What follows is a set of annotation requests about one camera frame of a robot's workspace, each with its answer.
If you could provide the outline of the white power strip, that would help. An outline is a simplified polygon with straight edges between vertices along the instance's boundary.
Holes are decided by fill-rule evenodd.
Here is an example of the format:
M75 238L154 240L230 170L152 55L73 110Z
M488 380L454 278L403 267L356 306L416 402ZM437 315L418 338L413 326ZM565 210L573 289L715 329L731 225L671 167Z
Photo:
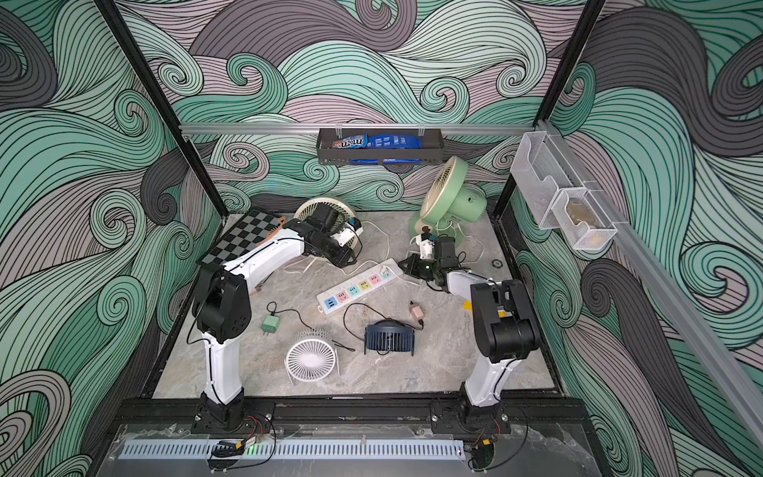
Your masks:
M393 280L401 278L402 275L403 271L392 258L385 260L318 294L316 296L318 309L325 315L335 313L365 295L382 289Z

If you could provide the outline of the pink usb charger plug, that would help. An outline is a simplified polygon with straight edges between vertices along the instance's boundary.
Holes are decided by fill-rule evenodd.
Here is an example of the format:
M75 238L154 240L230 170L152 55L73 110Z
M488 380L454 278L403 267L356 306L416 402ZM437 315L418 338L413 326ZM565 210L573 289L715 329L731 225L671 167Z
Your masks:
M424 312L421 306L416 302L409 302L409 315L416 322L421 322L424 318Z

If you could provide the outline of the green usb charger plug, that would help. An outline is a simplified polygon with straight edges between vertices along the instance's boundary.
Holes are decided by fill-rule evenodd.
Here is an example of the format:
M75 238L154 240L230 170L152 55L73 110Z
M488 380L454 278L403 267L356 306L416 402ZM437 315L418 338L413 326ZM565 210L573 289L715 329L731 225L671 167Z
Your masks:
M270 314L264 318L261 324L262 332L265 334L274 334L277 332L280 325L280 318L276 315Z

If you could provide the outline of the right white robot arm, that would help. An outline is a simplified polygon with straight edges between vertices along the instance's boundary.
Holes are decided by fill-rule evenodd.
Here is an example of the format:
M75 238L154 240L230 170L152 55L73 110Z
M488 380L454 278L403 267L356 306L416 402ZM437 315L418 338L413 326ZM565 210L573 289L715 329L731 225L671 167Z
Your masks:
M512 371L540 348L538 318L526 286L518 279L498 281L465 268L449 236L425 232L413 242L418 250L399 262L401 270L471 305L480 357L462 386L462 415L496 413Z

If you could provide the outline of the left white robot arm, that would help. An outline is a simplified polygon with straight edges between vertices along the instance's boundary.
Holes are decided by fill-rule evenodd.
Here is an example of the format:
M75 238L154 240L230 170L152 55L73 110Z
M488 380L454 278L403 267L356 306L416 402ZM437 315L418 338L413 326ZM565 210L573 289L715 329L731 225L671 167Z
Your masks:
M306 203L308 213L283 222L249 252L223 264L205 264L194 292L193 312L205 346L206 383L202 409L233 429L244 420L240 379L240 336L252 322L250 294L300 256L325 258L335 268L355 264L362 221L348 206L330 198Z

